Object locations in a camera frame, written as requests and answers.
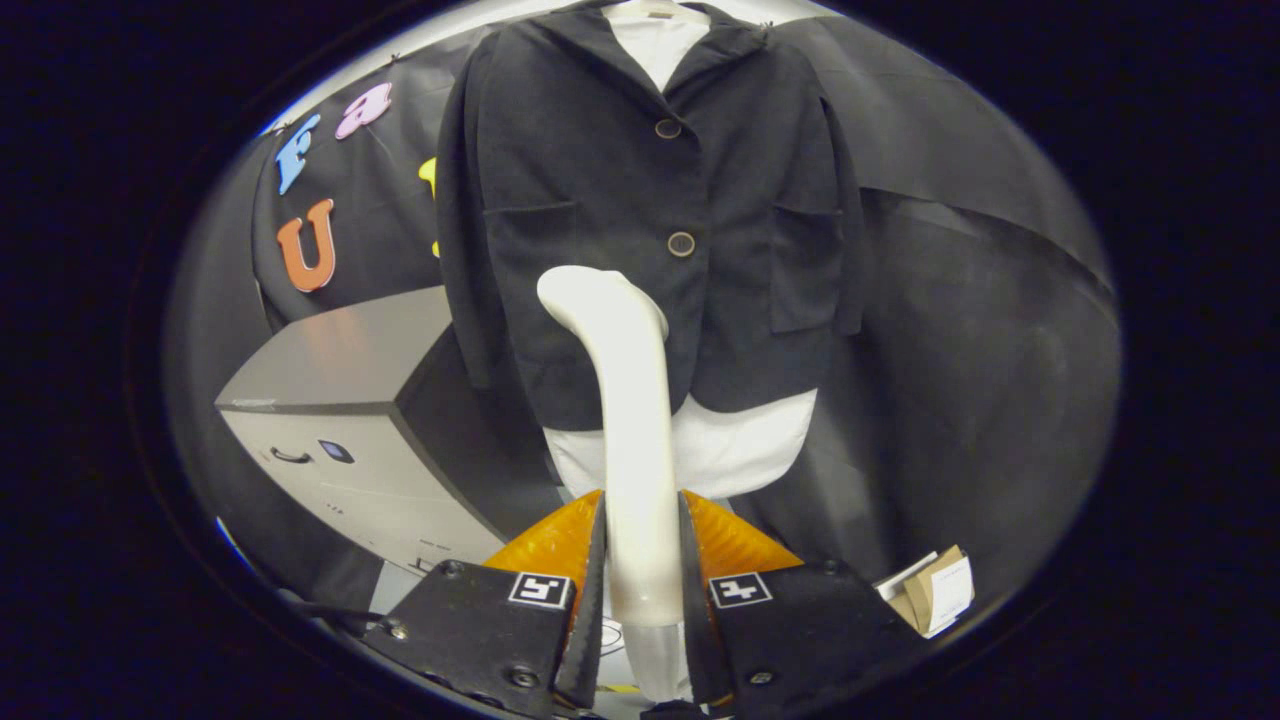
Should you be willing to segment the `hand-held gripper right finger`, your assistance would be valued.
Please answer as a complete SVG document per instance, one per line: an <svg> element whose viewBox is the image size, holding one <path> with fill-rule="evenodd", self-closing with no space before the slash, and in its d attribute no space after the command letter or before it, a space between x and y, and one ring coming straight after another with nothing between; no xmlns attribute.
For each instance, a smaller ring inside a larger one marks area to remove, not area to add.
<svg viewBox="0 0 1280 720"><path fill-rule="evenodd" d="M924 653L919 632L846 562L803 560L689 491L680 548L692 694L717 717L810 717Z"/></svg>

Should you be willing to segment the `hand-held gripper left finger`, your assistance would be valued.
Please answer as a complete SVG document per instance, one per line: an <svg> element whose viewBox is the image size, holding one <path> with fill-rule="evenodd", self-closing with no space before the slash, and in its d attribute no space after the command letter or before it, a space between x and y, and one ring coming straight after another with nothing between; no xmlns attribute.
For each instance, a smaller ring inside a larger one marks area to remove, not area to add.
<svg viewBox="0 0 1280 720"><path fill-rule="evenodd" d="M364 642L438 689L522 717L590 710L605 550L603 495L594 491L486 562L439 562Z"/></svg>

